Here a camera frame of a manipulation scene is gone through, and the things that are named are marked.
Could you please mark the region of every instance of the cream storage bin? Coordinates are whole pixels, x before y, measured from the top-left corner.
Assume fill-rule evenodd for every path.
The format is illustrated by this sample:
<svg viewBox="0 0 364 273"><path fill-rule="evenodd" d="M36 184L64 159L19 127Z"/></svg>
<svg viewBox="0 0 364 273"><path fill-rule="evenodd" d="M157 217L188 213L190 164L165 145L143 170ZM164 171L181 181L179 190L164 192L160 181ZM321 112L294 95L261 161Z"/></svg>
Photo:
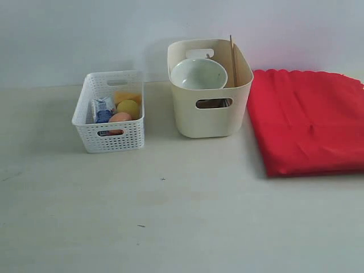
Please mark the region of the cream storage bin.
<svg viewBox="0 0 364 273"><path fill-rule="evenodd" d="M91 100L114 97L115 91L142 95L140 118L136 121L93 123ZM78 99L72 124L87 152L116 152L139 149L144 146L144 91L143 75L139 71L91 73L86 76ZM98 132L121 129L121 135L99 136Z"/></svg>
<svg viewBox="0 0 364 273"><path fill-rule="evenodd" d="M169 80L171 80L171 71L179 62L187 59L188 56L193 56L196 52L203 51L210 53L210 56L213 51L211 59L220 63L227 71L229 77L227 84L222 89L190 90L172 83L176 126L181 134L190 138L231 135L241 127L253 81L253 73L236 45L234 45L236 87L234 87L231 44L228 40L186 40L171 44L168 47ZM232 104L224 108L199 109L196 107L198 100L214 98L230 98Z"/></svg>

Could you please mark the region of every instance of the white bowl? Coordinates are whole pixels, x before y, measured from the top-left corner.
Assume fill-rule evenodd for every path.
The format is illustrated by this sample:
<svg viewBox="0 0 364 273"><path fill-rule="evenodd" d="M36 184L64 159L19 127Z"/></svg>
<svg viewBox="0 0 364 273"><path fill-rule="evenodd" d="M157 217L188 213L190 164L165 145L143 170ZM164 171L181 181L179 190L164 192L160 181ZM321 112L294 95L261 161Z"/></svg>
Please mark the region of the white bowl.
<svg viewBox="0 0 364 273"><path fill-rule="evenodd" d="M211 59L185 59L172 70L171 81L186 89L219 89L226 85L228 73Z"/></svg>

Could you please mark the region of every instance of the white backdrop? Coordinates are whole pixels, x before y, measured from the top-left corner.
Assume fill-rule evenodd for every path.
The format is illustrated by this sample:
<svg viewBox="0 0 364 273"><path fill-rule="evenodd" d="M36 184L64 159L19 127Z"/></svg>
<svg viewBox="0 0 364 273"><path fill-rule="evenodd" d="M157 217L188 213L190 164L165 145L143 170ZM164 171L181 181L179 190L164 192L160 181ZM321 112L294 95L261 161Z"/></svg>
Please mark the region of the white backdrop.
<svg viewBox="0 0 364 273"><path fill-rule="evenodd" d="M80 84L126 69L167 80L170 43L229 34L253 69L362 77L363 10L362 0L2 0L0 86Z"/></svg>

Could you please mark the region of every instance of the red fabric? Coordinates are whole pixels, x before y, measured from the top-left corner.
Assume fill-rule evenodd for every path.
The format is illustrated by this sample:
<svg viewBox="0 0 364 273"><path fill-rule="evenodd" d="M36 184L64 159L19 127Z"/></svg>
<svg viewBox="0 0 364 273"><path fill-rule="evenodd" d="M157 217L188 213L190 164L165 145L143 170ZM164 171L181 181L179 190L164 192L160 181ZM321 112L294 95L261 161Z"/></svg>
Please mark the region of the red fabric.
<svg viewBox="0 0 364 273"><path fill-rule="evenodd" d="M255 71L248 111L268 176L364 171L364 85L326 72Z"/></svg>

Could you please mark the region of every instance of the pink egg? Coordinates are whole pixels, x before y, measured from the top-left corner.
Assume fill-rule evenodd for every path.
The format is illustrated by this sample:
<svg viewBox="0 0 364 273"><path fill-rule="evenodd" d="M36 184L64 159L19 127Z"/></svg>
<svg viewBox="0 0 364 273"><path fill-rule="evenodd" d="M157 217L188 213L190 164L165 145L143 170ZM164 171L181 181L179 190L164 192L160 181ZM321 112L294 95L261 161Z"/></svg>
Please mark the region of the pink egg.
<svg viewBox="0 0 364 273"><path fill-rule="evenodd" d="M120 112L120 113L113 115L109 119L109 122L131 121L131 120L133 120L131 115L129 115L128 113L125 113L125 112ZM109 133L111 135L122 135L124 132L123 132L123 130L110 130Z"/></svg>

